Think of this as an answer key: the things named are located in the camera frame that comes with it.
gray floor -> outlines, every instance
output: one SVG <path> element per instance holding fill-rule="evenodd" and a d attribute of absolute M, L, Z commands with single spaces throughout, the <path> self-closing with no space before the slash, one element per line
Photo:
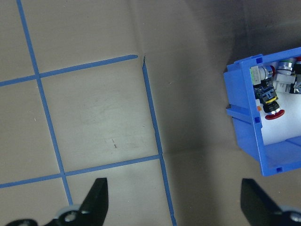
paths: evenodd
<path fill-rule="evenodd" d="M 301 45 L 299 1 L 22 4 L 40 73 L 138 55 L 42 79 L 66 171 L 157 153 L 145 55 L 179 226 L 247 226 L 242 178 L 256 179 L 277 203 L 301 208 L 301 169 L 263 177 L 258 162 L 237 147 L 223 81 L 226 65 L 237 59 Z M 14 0 L 0 2 L 0 21 L 0 82 L 33 75 Z M 36 81 L 0 87 L 0 106 L 0 184 L 58 174 Z M 96 177 L 111 181 L 106 226 L 171 225 L 158 159 L 68 177 L 75 203 Z M 44 224 L 68 205 L 59 178 L 2 188 L 0 200 L 2 225 L 23 217 Z"/>

blue storage bin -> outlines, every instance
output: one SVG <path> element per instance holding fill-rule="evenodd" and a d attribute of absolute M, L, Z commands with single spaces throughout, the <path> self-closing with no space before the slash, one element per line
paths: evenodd
<path fill-rule="evenodd" d="M 230 103 L 227 113 L 232 116 L 238 146 L 260 163 L 261 173 L 264 176 L 301 167 L 301 136 L 264 145 L 262 122 L 256 107 L 250 67 L 268 65 L 270 62 L 299 56 L 301 48 L 266 56 L 262 54 L 251 56 L 228 65 L 228 71 L 224 74 Z"/>

